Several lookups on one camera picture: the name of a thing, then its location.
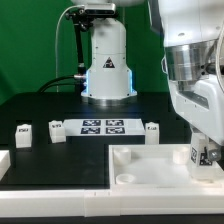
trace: circular hole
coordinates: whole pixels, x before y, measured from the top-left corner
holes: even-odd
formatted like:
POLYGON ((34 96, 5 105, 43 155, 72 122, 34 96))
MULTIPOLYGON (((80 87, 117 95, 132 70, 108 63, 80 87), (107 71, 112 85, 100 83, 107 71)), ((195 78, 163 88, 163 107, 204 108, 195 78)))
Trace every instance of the circular hole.
POLYGON ((178 36, 183 37, 183 36, 185 36, 185 33, 179 33, 178 36))
POLYGON ((116 177, 117 184, 133 184, 136 182, 136 177, 131 174, 120 174, 116 177))

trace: white block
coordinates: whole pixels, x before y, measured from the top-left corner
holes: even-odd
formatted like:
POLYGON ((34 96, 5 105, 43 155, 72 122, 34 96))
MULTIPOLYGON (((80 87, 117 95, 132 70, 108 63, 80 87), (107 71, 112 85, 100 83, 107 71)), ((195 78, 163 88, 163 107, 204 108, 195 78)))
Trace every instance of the white block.
POLYGON ((24 124, 17 126, 16 129, 16 148, 31 147, 32 144, 32 127, 24 124))
POLYGON ((61 121, 49 122, 49 132, 52 143, 66 142, 65 128, 61 121))
POLYGON ((0 180, 9 169, 10 165, 11 163, 10 163, 9 151, 8 150, 0 151, 0 180))
POLYGON ((159 144, 159 124, 150 122, 145 124, 145 144, 159 144))

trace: small white block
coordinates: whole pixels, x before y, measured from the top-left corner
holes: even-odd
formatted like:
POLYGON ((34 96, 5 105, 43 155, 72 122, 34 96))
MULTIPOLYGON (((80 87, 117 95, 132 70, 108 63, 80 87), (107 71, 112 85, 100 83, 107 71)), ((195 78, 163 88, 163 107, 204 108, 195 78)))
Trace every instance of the small white block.
POLYGON ((159 144, 159 124, 150 122, 145 124, 145 144, 159 144))
POLYGON ((61 121, 49 122, 49 132, 52 143, 66 142, 65 128, 61 121))
POLYGON ((31 125, 24 124, 17 126, 15 137, 16 137, 16 148, 31 147, 32 143, 31 125))

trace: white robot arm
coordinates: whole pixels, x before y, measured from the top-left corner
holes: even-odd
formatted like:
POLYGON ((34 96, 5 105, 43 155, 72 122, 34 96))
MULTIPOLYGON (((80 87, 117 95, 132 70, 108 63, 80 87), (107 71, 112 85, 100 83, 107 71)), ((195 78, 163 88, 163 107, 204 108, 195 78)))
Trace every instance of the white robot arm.
POLYGON ((137 95, 132 87, 132 71, 126 65, 126 30, 111 17, 116 6, 132 6, 143 1, 72 0, 75 5, 84 5, 79 16, 86 16, 92 26, 92 65, 86 72, 83 101, 111 106, 127 103, 137 95))
MULTIPOLYGON (((149 0, 151 12, 153 2, 149 0)), ((197 179, 209 179, 224 146, 224 94, 215 71, 224 1, 158 0, 157 4, 164 31, 163 70, 172 103, 192 127, 190 171, 197 179)))

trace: black cable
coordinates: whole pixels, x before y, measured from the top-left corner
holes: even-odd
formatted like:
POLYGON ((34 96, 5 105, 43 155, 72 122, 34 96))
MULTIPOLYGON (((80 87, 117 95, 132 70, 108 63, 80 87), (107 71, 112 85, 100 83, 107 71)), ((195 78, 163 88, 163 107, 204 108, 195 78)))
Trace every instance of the black cable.
POLYGON ((40 89, 37 92, 42 92, 43 89, 45 89, 47 86, 51 85, 52 83, 59 82, 61 80, 66 80, 66 79, 73 79, 74 80, 74 76, 69 75, 69 76, 63 76, 63 77, 59 77, 59 78, 56 78, 56 79, 52 79, 51 81, 49 81, 46 84, 44 84, 43 86, 41 86, 40 89))
POLYGON ((54 86, 74 86, 75 83, 57 83, 57 84, 51 84, 46 86, 45 88, 42 89, 41 93, 43 93, 45 90, 48 88, 54 87, 54 86))

